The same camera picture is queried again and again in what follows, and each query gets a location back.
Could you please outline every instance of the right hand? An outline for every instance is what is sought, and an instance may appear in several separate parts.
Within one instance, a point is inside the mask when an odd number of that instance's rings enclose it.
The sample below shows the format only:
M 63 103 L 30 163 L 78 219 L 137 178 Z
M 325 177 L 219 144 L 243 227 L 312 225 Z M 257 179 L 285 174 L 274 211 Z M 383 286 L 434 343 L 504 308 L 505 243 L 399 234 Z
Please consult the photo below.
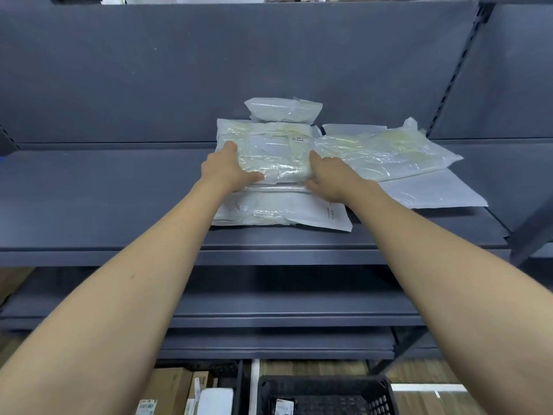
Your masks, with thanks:
M 359 176 L 349 165 L 337 157 L 321 158 L 315 151 L 309 153 L 314 180 L 305 186 L 328 202 L 347 204 L 358 190 L 367 189 L 367 180 Z

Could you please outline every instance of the black plastic basket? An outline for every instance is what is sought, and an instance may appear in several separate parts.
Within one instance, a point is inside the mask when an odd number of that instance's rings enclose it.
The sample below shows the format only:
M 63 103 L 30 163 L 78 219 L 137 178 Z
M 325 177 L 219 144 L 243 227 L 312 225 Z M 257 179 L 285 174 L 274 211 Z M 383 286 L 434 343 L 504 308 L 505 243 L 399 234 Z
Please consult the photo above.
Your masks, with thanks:
M 384 376 L 262 376 L 257 415 L 274 415 L 277 399 L 294 402 L 294 415 L 397 415 Z

